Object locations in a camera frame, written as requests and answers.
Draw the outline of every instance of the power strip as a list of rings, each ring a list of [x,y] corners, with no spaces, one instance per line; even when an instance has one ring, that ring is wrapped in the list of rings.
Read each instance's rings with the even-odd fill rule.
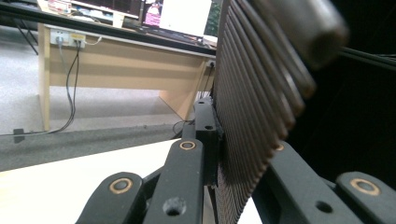
[[[50,39],[49,42],[54,45],[58,45],[56,41],[57,37],[61,37],[64,42],[62,43],[63,46],[67,47],[76,47],[77,41],[80,41],[80,47],[82,49],[85,48],[85,35],[79,33],[70,33],[68,31],[59,30],[59,29],[50,29]]]

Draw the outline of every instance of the white tabletop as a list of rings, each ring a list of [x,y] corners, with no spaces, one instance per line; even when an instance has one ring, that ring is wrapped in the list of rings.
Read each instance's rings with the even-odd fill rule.
[[[0,223],[75,223],[106,177],[119,172],[149,175],[164,165],[175,141],[0,173]],[[261,223],[252,201],[240,223]]]

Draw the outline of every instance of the screw hole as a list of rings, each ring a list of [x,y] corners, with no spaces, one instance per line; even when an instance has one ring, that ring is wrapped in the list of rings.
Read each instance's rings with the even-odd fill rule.
[[[332,207],[328,203],[318,201],[316,204],[318,210],[324,213],[332,213]]]
[[[186,202],[181,198],[170,198],[163,204],[163,211],[169,217],[177,217],[186,212]]]

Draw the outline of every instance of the desk leg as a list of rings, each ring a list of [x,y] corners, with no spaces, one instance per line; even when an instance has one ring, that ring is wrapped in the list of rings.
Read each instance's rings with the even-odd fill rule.
[[[189,118],[195,96],[199,85],[204,78],[206,69],[206,58],[203,58],[201,66],[196,73],[195,79],[191,82],[191,91],[160,91],[160,97],[184,120]]]
[[[50,130],[50,29],[38,24],[38,94],[44,130]]]

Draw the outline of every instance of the wooden desk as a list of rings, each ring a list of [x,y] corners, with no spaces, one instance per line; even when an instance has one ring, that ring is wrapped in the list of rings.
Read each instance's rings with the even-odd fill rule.
[[[53,13],[47,1],[37,3],[41,10]],[[96,40],[95,34],[87,35],[88,42]],[[58,47],[50,44],[50,28],[42,23],[38,24],[38,46],[40,104],[44,129],[49,130],[50,86],[64,86],[65,73]],[[70,65],[76,48],[64,47],[63,52]],[[209,59],[214,56],[104,36],[99,44],[81,50],[78,86],[161,90],[160,97],[187,119],[196,93],[203,90],[208,78]]]

